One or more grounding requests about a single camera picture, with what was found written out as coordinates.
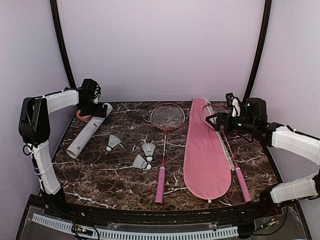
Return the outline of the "red patterned bowl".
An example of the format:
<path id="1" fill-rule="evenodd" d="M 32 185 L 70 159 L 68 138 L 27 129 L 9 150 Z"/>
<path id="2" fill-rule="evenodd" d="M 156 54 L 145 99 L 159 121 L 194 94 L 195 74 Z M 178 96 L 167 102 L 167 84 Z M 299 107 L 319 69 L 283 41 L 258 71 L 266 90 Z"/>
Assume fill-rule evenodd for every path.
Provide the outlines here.
<path id="1" fill-rule="evenodd" d="M 92 118 L 91 115 L 81 116 L 81 111 L 80 110 L 77 110 L 76 117 L 82 122 L 88 122 Z"/>

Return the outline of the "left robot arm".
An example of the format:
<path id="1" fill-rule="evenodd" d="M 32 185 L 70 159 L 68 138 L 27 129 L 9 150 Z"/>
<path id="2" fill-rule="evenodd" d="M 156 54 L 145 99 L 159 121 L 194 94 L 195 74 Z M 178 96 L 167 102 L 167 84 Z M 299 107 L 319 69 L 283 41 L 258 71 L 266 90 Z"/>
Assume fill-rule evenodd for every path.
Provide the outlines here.
<path id="1" fill-rule="evenodd" d="M 23 100 L 18 131 L 25 145 L 25 155 L 31 156 L 34 172 L 40 188 L 49 196 L 63 194 L 50 156 L 49 138 L 51 134 L 49 116 L 62 109 L 76 106 L 82 114 L 102 120 L 111 112 L 108 103 L 98 102 L 85 89 L 65 89 L 58 92 L 27 97 Z"/>

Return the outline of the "pink racket cover bag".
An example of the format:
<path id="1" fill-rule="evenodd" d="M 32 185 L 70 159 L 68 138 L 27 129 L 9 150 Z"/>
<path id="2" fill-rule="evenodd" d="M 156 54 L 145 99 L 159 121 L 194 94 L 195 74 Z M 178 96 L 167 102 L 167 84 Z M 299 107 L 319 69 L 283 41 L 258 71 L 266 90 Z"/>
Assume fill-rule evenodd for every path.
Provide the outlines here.
<path id="1" fill-rule="evenodd" d="M 230 188 L 232 173 L 218 132 L 201 118 L 209 101 L 195 97 L 192 101 L 183 161 L 183 179 L 197 198 L 208 201 L 222 197 Z"/>

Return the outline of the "black frame post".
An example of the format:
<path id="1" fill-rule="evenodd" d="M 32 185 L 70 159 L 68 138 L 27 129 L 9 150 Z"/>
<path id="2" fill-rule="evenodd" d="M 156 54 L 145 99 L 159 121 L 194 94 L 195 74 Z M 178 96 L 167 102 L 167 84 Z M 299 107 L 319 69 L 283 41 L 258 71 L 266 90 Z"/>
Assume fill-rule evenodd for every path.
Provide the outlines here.
<path id="1" fill-rule="evenodd" d="M 257 41 L 257 47 L 256 47 L 250 75 L 248 78 L 248 82 L 246 85 L 246 89 L 244 92 L 243 100 L 246 100 L 251 96 L 251 93 L 255 84 L 255 80 L 258 74 L 261 58 L 263 55 L 264 45 L 266 41 L 269 20 L 271 15 L 271 8 L 272 8 L 272 0 L 265 0 L 262 20 L 261 20 L 261 27 L 260 27 L 259 37 Z"/>
<path id="2" fill-rule="evenodd" d="M 50 0 L 49 2 L 50 2 L 51 15 L 52 15 L 52 20 L 53 20 L 56 40 L 58 43 L 58 48 L 59 48 L 60 56 L 62 59 L 63 67 L 65 70 L 65 74 L 66 74 L 69 86 L 71 88 L 75 88 L 76 82 L 75 82 L 75 79 L 73 76 L 73 72 L 72 72 L 72 68 L 71 68 L 71 64 L 69 61 L 67 48 L 66 48 L 66 44 L 65 44 L 65 40 L 64 40 L 63 29 L 62 29 L 59 8 L 58 8 L 58 1 L 57 0 Z"/>

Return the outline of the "pink badminton racket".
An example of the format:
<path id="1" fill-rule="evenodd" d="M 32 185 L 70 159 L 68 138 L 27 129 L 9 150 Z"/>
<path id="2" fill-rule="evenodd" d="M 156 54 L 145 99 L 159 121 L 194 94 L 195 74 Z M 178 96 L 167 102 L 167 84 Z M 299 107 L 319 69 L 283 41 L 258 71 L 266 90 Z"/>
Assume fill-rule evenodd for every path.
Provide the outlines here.
<path id="1" fill-rule="evenodd" d="M 166 148 L 168 132 L 179 129 L 185 122 L 185 113 L 175 103 L 162 103 L 155 107 L 150 115 L 151 124 L 164 131 L 162 162 L 158 173 L 155 203 L 162 204 L 166 177 Z"/>
<path id="2" fill-rule="evenodd" d="M 212 104 L 212 103 L 208 103 L 206 104 L 200 113 L 200 117 L 202 122 L 205 124 L 205 117 L 215 114 L 215 113 L 228 113 L 223 107 L 218 106 L 216 104 Z M 244 198 L 244 202 L 245 203 L 249 203 L 252 201 L 245 178 L 243 176 L 243 173 L 238 165 L 238 163 L 236 162 L 235 156 L 233 155 L 233 152 L 231 150 L 230 144 L 227 140 L 227 137 L 225 135 L 224 131 L 216 131 L 218 132 L 223 138 L 224 138 L 224 147 L 226 148 L 226 151 L 230 154 L 230 157 L 233 161 L 233 165 L 234 165 L 234 171 L 236 173 L 237 176 L 237 180 Z"/>

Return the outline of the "right black frame post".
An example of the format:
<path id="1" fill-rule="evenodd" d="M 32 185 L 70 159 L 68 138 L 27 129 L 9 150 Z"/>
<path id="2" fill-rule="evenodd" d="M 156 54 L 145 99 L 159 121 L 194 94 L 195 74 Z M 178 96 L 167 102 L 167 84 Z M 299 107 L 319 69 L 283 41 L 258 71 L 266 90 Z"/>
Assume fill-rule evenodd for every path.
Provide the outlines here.
<path id="1" fill-rule="evenodd" d="M 272 8 L 272 0 L 265 0 L 262 20 L 261 20 L 261 27 L 260 27 L 259 37 L 257 41 L 257 47 L 256 47 L 250 75 L 248 78 L 248 82 L 246 85 L 246 89 L 244 92 L 243 100 L 246 100 L 251 96 L 251 93 L 255 84 L 255 80 L 258 74 L 261 58 L 263 55 L 264 45 L 266 41 L 269 20 L 271 15 L 271 8 Z"/>

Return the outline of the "white shuttlecock tube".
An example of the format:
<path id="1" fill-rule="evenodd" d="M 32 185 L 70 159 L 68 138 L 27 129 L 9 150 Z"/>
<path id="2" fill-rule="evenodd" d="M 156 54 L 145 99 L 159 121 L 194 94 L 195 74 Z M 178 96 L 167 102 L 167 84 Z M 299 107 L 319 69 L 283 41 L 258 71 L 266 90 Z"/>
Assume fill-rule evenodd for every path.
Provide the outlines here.
<path id="1" fill-rule="evenodd" d="M 106 117 L 107 117 L 113 110 L 113 107 L 109 103 L 104 103 L 103 106 L 106 107 Z M 88 120 L 88 122 L 66 150 L 67 154 L 73 159 L 76 159 L 79 156 L 79 154 L 85 148 L 89 140 L 92 138 L 92 136 L 96 133 L 98 128 L 102 125 L 102 123 L 106 119 L 106 117 L 95 117 L 95 116 L 89 119 L 90 117 L 89 115 L 80 116 L 80 113 L 81 111 L 78 110 L 76 112 L 76 117 L 81 121 Z"/>

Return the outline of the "pink badminton racket left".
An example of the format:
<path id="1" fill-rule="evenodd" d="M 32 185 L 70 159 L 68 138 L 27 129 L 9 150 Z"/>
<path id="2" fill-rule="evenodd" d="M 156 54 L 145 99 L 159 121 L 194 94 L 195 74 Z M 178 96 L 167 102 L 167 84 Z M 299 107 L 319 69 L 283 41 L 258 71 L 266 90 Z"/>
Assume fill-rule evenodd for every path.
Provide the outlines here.
<path id="1" fill-rule="evenodd" d="M 168 132 L 179 129 L 185 122 L 185 113 L 175 103 L 162 103 L 155 107 L 150 115 L 151 124 L 164 131 L 162 162 L 158 173 L 155 203 L 162 204 L 166 177 L 166 148 Z"/>

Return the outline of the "left black frame post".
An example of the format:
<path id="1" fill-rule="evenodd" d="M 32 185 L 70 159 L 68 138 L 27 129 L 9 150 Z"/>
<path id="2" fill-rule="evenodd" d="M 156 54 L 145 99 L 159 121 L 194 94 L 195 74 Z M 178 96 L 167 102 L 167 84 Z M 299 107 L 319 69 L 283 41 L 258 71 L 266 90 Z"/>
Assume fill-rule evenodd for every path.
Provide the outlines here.
<path id="1" fill-rule="evenodd" d="M 58 48 L 59 48 L 60 56 L 62 59 L 63 67 L 65 70 L 65 74 L 66 74 L 69 86 L 71 88 L 75 88 L 76 82 L 75 82 L 75 79 L 73 76 L 73 72 L 72 72 L 72 68 L 71 68 L 71 64 L 69 61 L 67 48 L 66 48 L 66 44 L 65 44 L 65 40 L 64 40 L 63 29 L 62 29 L 59 8 L 58 8 L 58 1 L 57 0 L 50 0 L 49 2 L 50 2 L 51 15 L 52 15 L 52 20 L 53 20 L 56 40 L 58 43 Z"/>

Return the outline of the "pink badminton racket right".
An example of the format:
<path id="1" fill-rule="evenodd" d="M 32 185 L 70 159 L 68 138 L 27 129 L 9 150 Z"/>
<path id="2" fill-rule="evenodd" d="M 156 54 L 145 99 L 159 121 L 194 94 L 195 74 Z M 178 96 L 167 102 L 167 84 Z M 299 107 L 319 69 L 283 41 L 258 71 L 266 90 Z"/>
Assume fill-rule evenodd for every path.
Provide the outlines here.
<path id="1" fill-rule="evenodd" d="M 212 104 L 212 103 L 208 103 L 206 104 L 200 113 L 200 117 L 202 122 L 205 124 L 205 117 L 215 114 L 215 113 L 228 113 L 223 107 L 218 106 L 216 104 Z M 233 165 L 234 165 L 234 171 L 236 173 L 237 176 L 237 180 L 244 198 L 244 202 L 245 203 L 249 203 L 252 201 L 245 178 L 243 176 L 243 173 L 238 165 L 238 163 L 236 162 L 235 156 L 233 155 L 233 152 L 231 150 L 230 144 L 227 140 L 227 137 L 225 135 L 224 131 L 216 131 L 218 132 L 223 138 L 224 138 L 224 147 L 226 148 L 226 151 L 230 154 L 230 157 L 233 161 Z"/>

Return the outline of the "white shuttlecock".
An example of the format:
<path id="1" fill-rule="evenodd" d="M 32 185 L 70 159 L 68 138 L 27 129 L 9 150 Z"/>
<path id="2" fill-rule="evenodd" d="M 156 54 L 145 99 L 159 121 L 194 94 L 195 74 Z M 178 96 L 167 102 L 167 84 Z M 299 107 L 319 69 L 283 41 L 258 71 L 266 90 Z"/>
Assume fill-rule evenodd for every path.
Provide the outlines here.
<path id="1" fill-rule="evenodd" d="M 106 150 L 108 152 L 112 151 L 114 147 L 118 146 L 121 143 L 121 139 L 114 134 L 109 135 L 108 144 Z"/>
<path id="2" fill-rule="evenodd" d="M 133 161 L 132 167 L 148 171 L 152 168 L 152 165 L 148 163 L 140 154 L 138 154 Z"/>
<path id="3" fill-rule="evenodd" d="M 142 150 L 148 162 L 151 162 L 153 160 L 153 154 L 154 154 L 155 148 L 156 148 L 156 145 L 152 142 L 145 142 L 142 145 Z"/>

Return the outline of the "black front rail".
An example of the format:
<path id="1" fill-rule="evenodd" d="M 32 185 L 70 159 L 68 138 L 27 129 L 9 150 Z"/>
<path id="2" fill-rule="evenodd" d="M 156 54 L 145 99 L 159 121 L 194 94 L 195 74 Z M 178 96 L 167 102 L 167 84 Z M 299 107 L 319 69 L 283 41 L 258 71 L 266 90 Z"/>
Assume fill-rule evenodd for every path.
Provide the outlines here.
<path id="1" fill-rule="evenodd" d="M 25 219 L 32 210 L 38 210 L 52 217 L 103 226 L 111 222 L 151 225 L 218 222 L 221 225 L 250 225 L 262 218 L 256 209 L 257 202 L 223 207 L 209 207 L 206 203 L 203 208 L 191 210 L 186 208 L 187 204 L 179 205 L 177 202 L 169 205 L 155 203 L 151 207 L 139 204 L 137 210 L 132 210 L 125 207 L 124 201 L 117 201 L 114 206 L 90 199 L 80 198 L 79 201 L 79 204 L 66 202 L 65 208 L 60 209 L 47 203 L 42 197 L 32 194 L 22 217 Z"/>

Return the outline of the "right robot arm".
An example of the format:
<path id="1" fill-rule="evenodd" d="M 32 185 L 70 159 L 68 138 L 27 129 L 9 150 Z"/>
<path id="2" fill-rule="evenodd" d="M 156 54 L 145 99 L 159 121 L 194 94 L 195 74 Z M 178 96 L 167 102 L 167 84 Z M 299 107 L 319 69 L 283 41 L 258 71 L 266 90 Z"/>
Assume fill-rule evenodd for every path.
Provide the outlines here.
<path id="1" fill-rule="evenodd" d="M 258 140 L 268 147 L 291 152 L 317 166 L 320 164 L 320 140 L 317 137 L 299 132 L 289 125 L 268 122 L 267 104 L 261 98 L 250 97 L 243 103 L 226 94 L 228 112 L 216 104 L 205 105 L 200 113 L 201 120 L 209 128 L 220 132 L 238 132 L 251 135 L 250 142 Z M 275 184 L 260 193 L 255 213 L 266 217 L 276 204 L 300 199 L 316 199 L 320 196 L 320 174 L 293 181 Z"/>

